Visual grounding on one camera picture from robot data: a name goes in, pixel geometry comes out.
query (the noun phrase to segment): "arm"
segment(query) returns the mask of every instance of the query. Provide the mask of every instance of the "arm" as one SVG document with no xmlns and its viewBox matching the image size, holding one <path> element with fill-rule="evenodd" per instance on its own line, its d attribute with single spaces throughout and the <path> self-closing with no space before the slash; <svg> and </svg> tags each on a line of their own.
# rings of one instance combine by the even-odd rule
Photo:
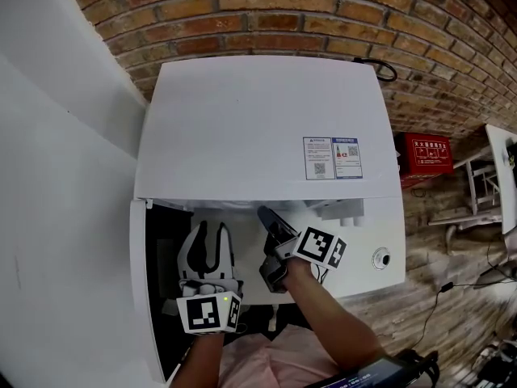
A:
<svg viewBox="0 0 517 388">
<path fill-rule="evenodd" d="M 197 336 L 171 388 L 217 388 L 224 334 Z"/>
<path fill-rule="evenodd" d="M 346 312 L 314 278 L 310 263 L 290 259 L 284 286 L 341 369 L 367 365 L 385 354 L 372 329 Z"/>
</svg>

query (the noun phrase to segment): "qr code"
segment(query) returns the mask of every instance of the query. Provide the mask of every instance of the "qr code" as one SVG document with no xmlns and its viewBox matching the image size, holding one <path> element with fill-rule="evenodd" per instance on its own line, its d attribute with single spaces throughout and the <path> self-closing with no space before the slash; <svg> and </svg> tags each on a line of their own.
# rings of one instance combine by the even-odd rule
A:
<svg viewBox="0 0 517 388">
<path fill-rule="evenodd" d="M 348 155 L 351 157 L 357 157 L 359 155 L 359 151 L 357 150 L 356 146 L 349 146 L 348 147 Z"/>
<path fill-rule="evenodd" d="M 314 174 L 325 174 L 325 163 L 324 162 L 315 162 L 314 163 Z"/>
</svg>

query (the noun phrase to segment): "sticker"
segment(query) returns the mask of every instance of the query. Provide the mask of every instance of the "sticker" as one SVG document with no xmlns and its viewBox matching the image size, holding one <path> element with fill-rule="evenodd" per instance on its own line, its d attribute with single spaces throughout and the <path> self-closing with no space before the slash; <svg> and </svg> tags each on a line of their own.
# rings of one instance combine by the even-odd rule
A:
<svg viewBox="0 0 517 388">
<path fill-rule="evenodd" d="M 329 270 L 337 270 L 347 244 L 337 234 L 307 226 L 300 232 L 292 255 Z"/>
<path fill-rule="evenodd" d="M 340 238 L 334 245 L 334 249 L 332 250 L 332 256 L 329 259 L 329 265 L 333 268 L 338 268 L 339 262 L 343 257 L 343 253 L 345 252 L 345 248 L 347 248 L 347 244 Z"/>
<path fill-rule="evenodd" d="M 337 179 L 363 178 L 357 138 L 332 138 Z"/>
<path fill-rule="evenodd" d="M 331 138 L 304 138 L 305 178 L 336 179 Z"/>
<path fill-rule="evenodd" d="M 363 178 L 357 138 L 304 137 L 306 179 Z"/>
<path fill-rule="evenodd" d="M 448 165 L 449 155 L 444 142 L 413 140 L 413 151 L 417 165 Z"/>
<path fill-rule="evenodd" d="M 299 246 L 295 250 L 312 261 L 323 263 L 333 240 L 334 236 L 332 234 L 307 227 L 304 235 L 301 236 Z"/>
<path fill-rule="evenodd" d="M 217 310 L 217 297 L 200 297 L 187 300 L 188 328 L 191 331 L 221 327 Z"/>
<path fill-rule="evenodd" d="M 232 296 L 232 305 L 229 308 L 228 326 L 237 327 L 237 320 L 239 319 L 239 307 L 241 306 L 240 301 Z"/>
</svg>

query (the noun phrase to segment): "pink shirt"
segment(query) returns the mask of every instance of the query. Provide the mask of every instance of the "pink shirt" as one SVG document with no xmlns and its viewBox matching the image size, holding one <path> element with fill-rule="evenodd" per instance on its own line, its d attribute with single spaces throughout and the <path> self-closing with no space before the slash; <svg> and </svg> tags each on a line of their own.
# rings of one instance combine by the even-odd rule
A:
<svg viewBox="0 0 517 388">
<path fill-rule="evenodd" d="M 221 388 L 300 388 L 340 372 L 313 332 L 287 325 L 273 341 L 247 335 L 226 345 Z"/>
</svg>

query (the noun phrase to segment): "red fire alarm box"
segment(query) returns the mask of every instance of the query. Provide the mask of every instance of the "red fire alarm box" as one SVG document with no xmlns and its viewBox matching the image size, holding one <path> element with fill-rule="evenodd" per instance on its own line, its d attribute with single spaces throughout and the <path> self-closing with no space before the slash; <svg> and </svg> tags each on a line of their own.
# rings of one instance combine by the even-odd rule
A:
<svg viewBox="0 0 517 388">
<path fill-rule="evenodd" d="M 395 137 L 402 188 L 451 173 L 451 147 L 446 137 L 424 133 L 399 133 Z"/>
</svg>

